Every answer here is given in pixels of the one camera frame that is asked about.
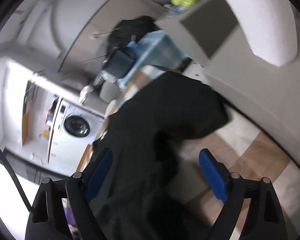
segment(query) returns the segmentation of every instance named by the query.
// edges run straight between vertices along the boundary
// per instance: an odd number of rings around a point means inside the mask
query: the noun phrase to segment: black bag
[[[156,30],[158,27],[150,16],[122,20],[109,36],[107,52],[109,53],[113,48],[127,45],[131,41],[132,35],[135,35],[134,41],[138,42],[144,35]]]

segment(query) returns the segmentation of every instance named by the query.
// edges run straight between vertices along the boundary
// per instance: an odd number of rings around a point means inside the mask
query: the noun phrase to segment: black cable
[[[13,180],[14,185],[16,185],[17,190],[19,191],[19,194],[23,200],[23,202],[25,203],[27,209],[29,212],[33,211],[32,206],[30,205],[30,202],[25,194],[25,192],[23,191],[23,188],[18,180],[18,177],[16,175],[16,173],[14,172],[14,170],[12,169],[10,163],[8,162],[7,158],[5,157],[5,155],[3,154],[3,152],[0,149],[0,161],[2,162],[3,166],[6,168],[6,170],[8,171],[10,177]]]
[[[88,59],[88,60],[85,60],[85,61],[81,61],[81,62],[78,62],[78,63],[84,63],[84,62],[87,62],[87,61],[90,61],[90,60],[93,60],[93,59],[96,59],[96,58],[105,57],[105,56],[107,56],[107,55],[108,55],[108,54],[103,55],[103,56],[100,56],[100,57],[94,57],[94,58],[91,58],[91,59]]]

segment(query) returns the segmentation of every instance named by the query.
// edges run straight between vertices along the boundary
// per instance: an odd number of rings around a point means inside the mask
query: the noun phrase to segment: washing machine door
[[[90,126],[81,116],[71,115],[64,121],[65,130],[75,137],[86,137],[90,133]]]

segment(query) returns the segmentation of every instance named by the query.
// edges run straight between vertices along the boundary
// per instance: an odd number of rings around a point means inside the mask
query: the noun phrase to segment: black garment
[[[154,19],[150,16],[140,16],[134,20],[122,20],[114,27],[108,38],[108,53],[118,46],[126,46],[131,41],[131,36],[135,36],[138,42],[149,32],[158,30],[154,24]]]
[[[204,240],[209,227],[165,191],[178,170],[168,140],[206,136],[228,121],[216,92],[167,72],[109,117],[105,147],[113,165],[90,207],[108,240]]]

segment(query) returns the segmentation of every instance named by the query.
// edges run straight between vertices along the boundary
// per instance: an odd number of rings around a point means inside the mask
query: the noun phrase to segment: blue gripper pad
[[[108,150],[97,168],[94,170],[89,181],[86,183],[86,190],[83,195],[88,203],[98,195],[99,190],[101,189],[101,186],[112,166],[112,162],[113,154],[111,150]]]
[[[208,149],[202,149],[200,151],[199,165],[201,170],[216,198],[225,203],[228,199],[228,193],[226,190],[226,182],[216,167],[218,164]]]

